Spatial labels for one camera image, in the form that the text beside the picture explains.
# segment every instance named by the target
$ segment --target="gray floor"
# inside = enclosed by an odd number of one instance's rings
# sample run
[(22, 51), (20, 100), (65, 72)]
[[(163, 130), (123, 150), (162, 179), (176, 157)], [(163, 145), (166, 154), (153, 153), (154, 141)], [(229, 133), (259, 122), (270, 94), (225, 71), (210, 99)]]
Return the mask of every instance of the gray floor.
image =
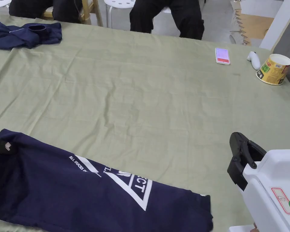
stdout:
[[(105, 3), (104, 0), (98, 1), (103, 25), (106, 27)], [(0, 13), (8, 14), (7, 8), (0, 8)], [(130, 30), (129, 13), (130, 9), (113, 9), (113, 28), (127, 31)], [(207, 0), (202, 9), (202, 18), (204, 19), (205, 24), (205, 31), (202, 40), (231, 43), (229, 35), (232, 13), (233, 10), (230, 0)], [(97, 25), (97, 20), (94, 14), (91, 15), (91, 21), (92, 25)], [(179, 30), (176, 28), (171, 14), (160, 13), (154, 18), (153, 34), (179, 36)]]

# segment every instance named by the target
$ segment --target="yellow cup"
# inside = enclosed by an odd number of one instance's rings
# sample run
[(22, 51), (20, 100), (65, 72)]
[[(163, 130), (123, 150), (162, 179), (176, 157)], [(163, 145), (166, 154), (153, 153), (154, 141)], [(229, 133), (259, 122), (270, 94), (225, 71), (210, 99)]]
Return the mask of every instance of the yellow cup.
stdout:
[(290, 59), (287, 56), (272, 54), (257, 71), (256, 76), (270, 85), (281, 85), (287, 75)]

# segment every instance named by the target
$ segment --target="smartphone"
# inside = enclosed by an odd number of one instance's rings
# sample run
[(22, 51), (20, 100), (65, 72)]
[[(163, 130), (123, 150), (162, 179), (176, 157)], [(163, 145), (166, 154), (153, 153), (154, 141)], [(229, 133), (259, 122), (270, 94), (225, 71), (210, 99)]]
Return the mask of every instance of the smartphone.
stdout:
[(230, 57), (227, 49), (216, 48), (216, 63), (230, 65)]

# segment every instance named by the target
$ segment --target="navy blue t-shirt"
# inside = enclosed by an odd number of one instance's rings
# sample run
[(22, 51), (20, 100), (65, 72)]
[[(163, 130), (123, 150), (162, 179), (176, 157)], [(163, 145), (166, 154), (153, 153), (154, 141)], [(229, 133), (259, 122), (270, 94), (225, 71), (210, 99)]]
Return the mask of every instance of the navy blue t-shirt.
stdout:
[(209, 232), (210, 197), (2, 130), (0, 219), (50, 232)]
[(22, 27), (0, 22), (0, 49), (34, 48), (39, 44), (57, 44), (62, 40), (61, 24), (29, 23)]

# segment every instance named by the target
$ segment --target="person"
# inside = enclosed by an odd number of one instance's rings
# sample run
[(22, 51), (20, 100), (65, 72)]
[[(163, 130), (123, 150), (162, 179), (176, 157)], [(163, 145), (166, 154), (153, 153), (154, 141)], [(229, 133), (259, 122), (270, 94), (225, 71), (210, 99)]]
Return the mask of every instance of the person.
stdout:
[(201, 40), (204, 21), (198, 0), (136, 0), (130, 12), (131, 31), (150, 33), (153, 18), (169, 7), (180, 37)]
[(82, 0), (12, 0), (9, 14), (17, 17), (40, 18), (51, 6), (54, 7), (54, 20), (80, 23), (79, 12), (82, 9)]
[(253, 223), (254, 225), (254, 229), (252, 229), (250, 232), (259, 232), (257, 226), (256, 226), (256, 223)]

